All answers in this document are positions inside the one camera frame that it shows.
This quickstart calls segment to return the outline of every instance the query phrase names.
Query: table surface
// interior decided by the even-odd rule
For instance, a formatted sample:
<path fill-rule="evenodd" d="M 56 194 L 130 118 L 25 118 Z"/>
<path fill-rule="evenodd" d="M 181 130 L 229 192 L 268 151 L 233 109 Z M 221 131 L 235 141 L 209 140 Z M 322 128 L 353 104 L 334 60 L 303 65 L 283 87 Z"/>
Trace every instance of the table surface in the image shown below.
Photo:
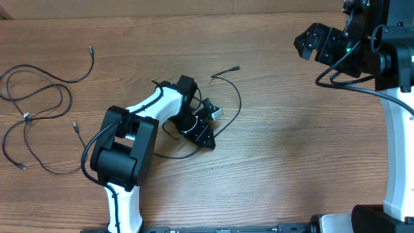
<path fill-rule="evenodd" d="M 135 105 L 151 95 L 151 80 L 176 82 L 182 74 L 195 78 L 203 97 L 224 110 L 215 123 L 217 131 L 235 115 L 238 99 L 230 85 L 209 77 L 241 65 L 226 77 L 239 88 L 243 108 L 216 138 L 216 149 L 179 161 L 154 157 L 140 193 L 145 224 L 219 227 L 308 221 L 313 214 L 380 204 L 387 183 L 386 127 L 379 100 L 315 86 L 326 66 L 301 59 L 292 44 L 313 22 L 342 28 L 344 17 L 311 13 L 0 21 L 0 71 L 27 63 L 75 80 L 89 68 L 88 46 L 94 47 L 91 75 L 68 85 L 71 111 L 37 122 L 28 136 L 46 166 L 64 172 L 79 166 L 83 151 L 72 122 L 89 140 L 108 107 Z M 33 75 L 10 81 L 16 97 L 44 85 Z M 5 80 L 0 92 L 5 94 Z M 57 90 L 50 89 L 19 105 L 34 113 L 58 101 Z M 21 115 L 10 102 L 0 104 L 3 135 Z M 0 231 L 104 227 L 109 220 L 104 189 L 82 172 L 47 173 L 26 149 L 22 132 L 23 127 L 14 130 L 6 148 L 28 169 L 21 171 L 0 157 Z M 183 156 L 193 149 L 185 140 L 175 142 L 158 132 L 157 152 Z"/>

